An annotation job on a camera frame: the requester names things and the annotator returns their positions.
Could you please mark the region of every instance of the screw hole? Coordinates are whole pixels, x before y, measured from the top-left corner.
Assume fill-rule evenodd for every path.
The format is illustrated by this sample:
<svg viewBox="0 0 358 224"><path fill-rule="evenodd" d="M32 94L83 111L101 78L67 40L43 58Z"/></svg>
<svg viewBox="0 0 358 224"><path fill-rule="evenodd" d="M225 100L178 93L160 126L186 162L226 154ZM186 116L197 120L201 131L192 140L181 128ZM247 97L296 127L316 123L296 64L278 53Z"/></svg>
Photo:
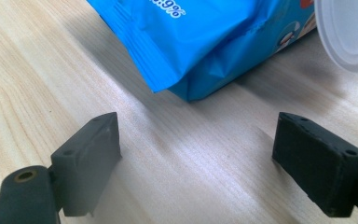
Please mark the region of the screw hole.
<svg viewBox="0 0 358 224"><path fill-rule="evenodd" d="M352 151L352 150L346 150L345 151L347 154L350 154L351 156L356 156L357 153L355 151Z"/></svg>
<svg viewBox="0 0 358 224"><path fill-rule="evenodd" d="M22 182L27 182L30 179L33 179L35 176L36 176L35 170L28 170L16 175L16 177L14 177L14 180L18 183L22 183Z"/></svg>
<svg viewBox="0 0 358 224"><path fill-rule="evenodd" d="M73 151L73 150L67 150L67 151L64 151L64 152L63 152L63 155L65 155L65 156L70 156L70 155L72 155L72 154L74 154L74 151Z"/></svg>

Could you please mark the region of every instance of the wood grain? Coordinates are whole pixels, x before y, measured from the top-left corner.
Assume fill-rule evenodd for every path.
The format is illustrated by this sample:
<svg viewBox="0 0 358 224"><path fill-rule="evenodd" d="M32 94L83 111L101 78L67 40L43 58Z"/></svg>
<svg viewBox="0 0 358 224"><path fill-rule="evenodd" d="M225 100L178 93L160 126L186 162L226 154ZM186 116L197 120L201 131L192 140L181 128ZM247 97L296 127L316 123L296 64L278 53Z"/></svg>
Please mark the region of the wood grain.
<svg viewBox="0 0 358 224"><path fill-rule="evenodd" d="M271 159L278 113L358 146L358 75L316 32L205 100L145 85L86 1L0 0L0 184L117 111L123 159L96 218L63 223L357 223L329 219Z"/></svg>

